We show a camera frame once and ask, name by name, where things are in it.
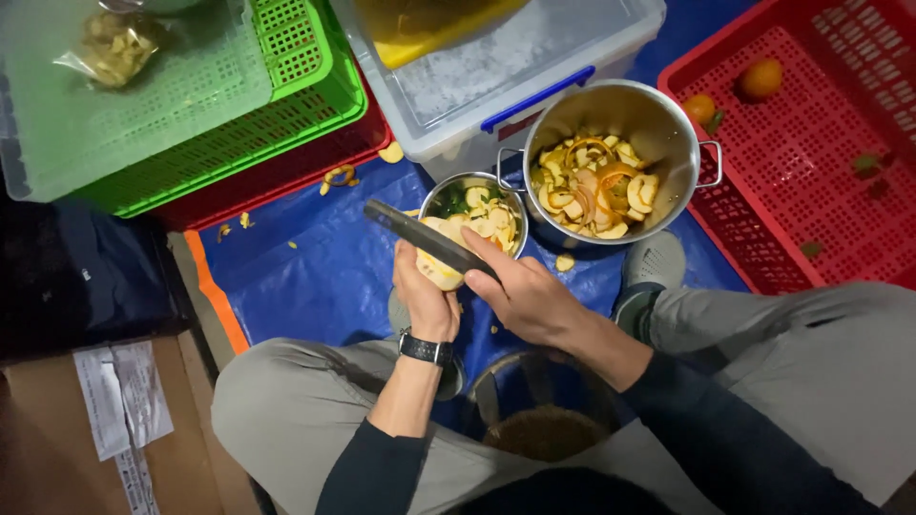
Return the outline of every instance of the pot handle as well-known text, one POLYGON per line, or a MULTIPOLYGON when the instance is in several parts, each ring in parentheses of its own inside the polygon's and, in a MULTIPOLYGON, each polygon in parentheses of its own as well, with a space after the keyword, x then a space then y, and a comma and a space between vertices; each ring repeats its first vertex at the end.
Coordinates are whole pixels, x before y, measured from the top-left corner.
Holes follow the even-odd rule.
POLYGON ((513 193, 524 193, 527 190, 525 188, 513 188, 509 186, 508 182, 503 181, 503 152, 515 152, 516 154, 524 154, 525 150, 521 148, 507 148, 502 147, 496 153, 496 184, 499 185, 500 190, 506 190, 507 192, 513 193))
POLYGON ((710 188, 712 186, 718 186, 719 184, 722 184, 722 145, 719 145, 718 141, 713 140, 701 141, 700 145, 715 145, 715 164, 718 166, 719 172, 715 176, 715 181, 710 182, 709 184, 697 184, 695 188, 697 190, 700 188, 710 188))

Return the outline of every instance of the leg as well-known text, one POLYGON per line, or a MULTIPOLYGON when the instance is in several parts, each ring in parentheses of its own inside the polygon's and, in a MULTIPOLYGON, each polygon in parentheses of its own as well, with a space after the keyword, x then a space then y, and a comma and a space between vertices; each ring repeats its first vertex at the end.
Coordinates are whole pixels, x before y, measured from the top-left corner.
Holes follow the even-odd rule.
MULTIPOLYGON (((369 413, 397 358, 396 342, 342 348, 275 339, 220 375, 213 430, 290 515, 313 513, 324 480, 369 413)), ((438 513, 537 472, 541 465, 431 424, 410 513, 438 513)))
MULTIPOLYGON (((779 298, 676 290, 659 301, 653 344, 720 345, 733 333, 757 343, 720 379, 871 502, 886 502, 916 469, 916 293, 857 283, 779 298)), ((718 512, 639 422, 574 459, 679 513, 718 512)))

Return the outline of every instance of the black sleeve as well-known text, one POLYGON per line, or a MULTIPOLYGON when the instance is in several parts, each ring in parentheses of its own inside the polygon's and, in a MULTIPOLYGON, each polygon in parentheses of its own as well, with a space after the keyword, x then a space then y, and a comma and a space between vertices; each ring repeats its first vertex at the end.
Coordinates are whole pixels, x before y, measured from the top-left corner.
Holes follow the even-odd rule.
POLYGON ((424 439, 388 436, 363 420, 324 481, 316 515, 404 515, 425 455, 424 439))
POLYGON ((656 352, 623 394, 687 476, 735 514, 879 514, 763 414, 656 352))

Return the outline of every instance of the wristwatch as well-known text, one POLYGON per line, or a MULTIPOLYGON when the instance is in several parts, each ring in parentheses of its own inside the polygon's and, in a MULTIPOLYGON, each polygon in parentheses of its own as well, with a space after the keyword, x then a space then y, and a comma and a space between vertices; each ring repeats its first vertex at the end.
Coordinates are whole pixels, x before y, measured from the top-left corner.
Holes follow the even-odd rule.
POLYGON ((439 367, 445 367, 452 361, 452 342, 427 342, 410 335, 410 328, 401 331, 398 352, 420 361, 428 361, 439 367))

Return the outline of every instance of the dark shirt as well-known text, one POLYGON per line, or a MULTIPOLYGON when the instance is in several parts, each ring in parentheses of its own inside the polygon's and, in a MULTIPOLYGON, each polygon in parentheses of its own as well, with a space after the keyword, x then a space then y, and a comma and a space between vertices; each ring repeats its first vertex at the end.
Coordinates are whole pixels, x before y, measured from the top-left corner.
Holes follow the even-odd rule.
MULTIPOLYGON (((655 353, 622 395, 694 485, 728 515, 881 513, 767 417, 670 356, 655 353)), ((363 421, 325 481, 316 513, 407 513, 425 449, 421 438, 393 438, 363 421)), ((646 490, 584 468, 520 479, 466 503, 463 511, 674 513, 646 490)))

